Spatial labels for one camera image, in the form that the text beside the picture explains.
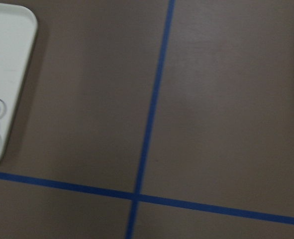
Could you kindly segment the cream bear serving tray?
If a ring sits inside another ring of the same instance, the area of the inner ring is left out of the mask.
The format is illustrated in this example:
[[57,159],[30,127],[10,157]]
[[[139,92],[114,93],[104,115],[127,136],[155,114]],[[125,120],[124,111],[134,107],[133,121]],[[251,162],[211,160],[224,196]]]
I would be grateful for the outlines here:
[[28,8],[0,3],[0,160],[7,145],[38,28]]

